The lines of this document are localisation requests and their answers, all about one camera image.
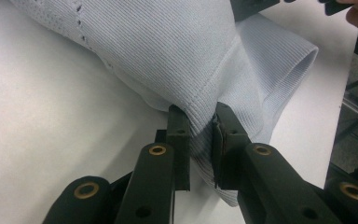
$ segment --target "screw hole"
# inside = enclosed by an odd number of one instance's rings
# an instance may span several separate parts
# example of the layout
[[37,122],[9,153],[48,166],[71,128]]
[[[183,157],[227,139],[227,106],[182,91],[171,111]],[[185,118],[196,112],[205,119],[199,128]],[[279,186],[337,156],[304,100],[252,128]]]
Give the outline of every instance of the screw hole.
[[343,182],[339,184],[339,189],[346,196],[358,201],[358,186]]
[[256,147],[254,151],[262,156],[268,156],[272,153],[271,149],[265,147]]
[[318,214],[315,212],[315,210],[313,210],[311,208],[305,208],[302,211],[302,214],[304,217],[307,217],[309,219],[317,219],[318,218]]
[[152,209],[149,206],[139,207],[135,212],[135,215],[137,217],[149,217],[151,214],[152,214]]
[[162,152],[162,148],[161,147],[155,147],[155,148],[153,148],[153,152],[155,152],[155,153]]
[[154,156],[159,156],[164,154],[167,151],[167,148],[162,147],[162,146],[155,146],[155,147],[151,147],[149,148],[149,153],[154,155]]
[[99,185],[94,182],[87,182],[79,185],[74,192],[74,195],[78,199],[88,199],[94,196],[100,189]]

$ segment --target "white surface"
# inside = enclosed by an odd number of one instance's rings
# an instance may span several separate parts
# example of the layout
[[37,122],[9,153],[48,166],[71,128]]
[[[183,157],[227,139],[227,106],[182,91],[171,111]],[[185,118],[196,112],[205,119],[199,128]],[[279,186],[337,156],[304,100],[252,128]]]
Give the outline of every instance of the white surface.
[[[321,49],[271,141],[321,186],[356,30],[343,13],[327,18],[311,1],[266,14]],[[95,55],[0,0],[0,223],[40,223],[81,176],[118,179],[165,124],[164,113],[109,75]],[[324,153],[315,155],[316,147]],[[175,223],[243,223],[239,208],[225,205],[195,172],[192,191],[177,193],[176,201]]]

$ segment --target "fabric fold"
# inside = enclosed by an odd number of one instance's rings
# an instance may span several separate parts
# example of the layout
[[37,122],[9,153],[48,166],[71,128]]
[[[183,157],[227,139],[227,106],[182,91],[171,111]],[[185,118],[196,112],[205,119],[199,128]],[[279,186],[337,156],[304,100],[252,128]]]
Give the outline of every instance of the fabric fold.
[[[317,48],[260,15],[235,23],[226,0],[11,0],[49,29],[94,51],[159,110],[191,123],[191,157],[213,186],[211,119],[231,106],[252,141],[268,143]],[[217,190],[229,205],[235,191]]]

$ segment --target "white table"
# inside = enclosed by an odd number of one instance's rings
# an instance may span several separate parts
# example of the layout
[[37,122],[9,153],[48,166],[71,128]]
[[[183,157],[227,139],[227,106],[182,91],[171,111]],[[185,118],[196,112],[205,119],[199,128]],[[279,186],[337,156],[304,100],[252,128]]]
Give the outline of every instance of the white table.
[[[263,12],[320,47],[271,140],[311,183],[323,186],[357,30],[316,1]],[[130,172],[166,114],[104,69],[90,51],[0,0],[0,223],[40,223],[62,190],[84,175]],[[176,194],[175,223],[243,223],[192,169]]]

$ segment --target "knitted fabric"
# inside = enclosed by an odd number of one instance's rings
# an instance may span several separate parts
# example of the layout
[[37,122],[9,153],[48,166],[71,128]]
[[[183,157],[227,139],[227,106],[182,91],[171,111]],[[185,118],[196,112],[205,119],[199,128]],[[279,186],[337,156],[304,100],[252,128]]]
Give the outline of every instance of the knitted fabric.
[[[228,0],[11,0],[49,29],[95,52],[158,110],[191,123],[191,157],[213,186],[211,119],[234,110],[253,142],[268,143],[317,48],[255,15],[234,22]],[[217,190],[230,205],[235,191]]]

